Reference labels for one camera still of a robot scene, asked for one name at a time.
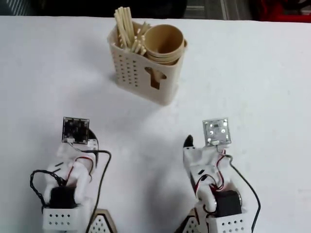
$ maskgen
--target black circuit board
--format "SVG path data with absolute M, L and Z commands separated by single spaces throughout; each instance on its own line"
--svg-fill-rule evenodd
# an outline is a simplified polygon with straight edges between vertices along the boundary
M 64 117 L 62 142 L 70 139 L 76 144 L 87 144 L 89 119 Z

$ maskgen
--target white table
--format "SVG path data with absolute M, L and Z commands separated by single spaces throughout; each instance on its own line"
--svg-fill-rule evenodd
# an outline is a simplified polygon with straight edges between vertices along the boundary
M 202 120 L 218 117 L 229 117 L 228 152 L 262 202 L 256 232 L 309 231 L 311 25 L 148 21 L 176 25 L 189 43 L 166 107 L 114 83 L 113 19 L 0 17 L 0 232 L 40 232 L 29 176 L 55 156 L 63 116 L 89 118 L 113 153 L 99 207 L 120 233 L 178 227 L 195 204 L 182 144 L 192 134 L 203 146 Z M 43 177 L 35 182 L 43 190 Z

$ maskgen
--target keyhole-shaped cutout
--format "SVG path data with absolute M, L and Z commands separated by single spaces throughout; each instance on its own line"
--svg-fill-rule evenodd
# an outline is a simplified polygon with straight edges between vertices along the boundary
M 161 71 L 150 67 L 145 67 L 145 70 L 150 74 L 150 86 L 160 90 L 160 81 L 166 79 L 166 75 Z

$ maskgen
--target utensil holder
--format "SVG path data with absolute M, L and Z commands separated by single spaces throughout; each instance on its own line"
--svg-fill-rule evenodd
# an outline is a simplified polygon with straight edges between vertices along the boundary
M 134 22 L 133 24 L 135 32 L 142 26 Z M 165 66 L 139 54 L 123 50 L 119 47 L 117 26 L 111 31 L 107 40 L 116 70 L 116 82 L 120 88 L 162 105 L 172 102 L 178 89 L 184 54 L 176 64 Z M 163 73 L 159 83 L 153 77 L 154 72 Z

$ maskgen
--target chopstick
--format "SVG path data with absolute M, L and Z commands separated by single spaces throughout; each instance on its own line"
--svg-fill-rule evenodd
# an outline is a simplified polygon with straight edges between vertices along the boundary
M 140 29 L 138 29 L 139 32 L 137 32 L 137 36 L 135 36 L 131 10 L 129 7 L 119 7 L 115 10 L 114 17 L 119 30 L 118 40 L 120 47 L 144 55 L 146 53 L 146 48 L 143 46 L 145 40 L 144 34 L 150 28 L 150 24 L 144 22 Z

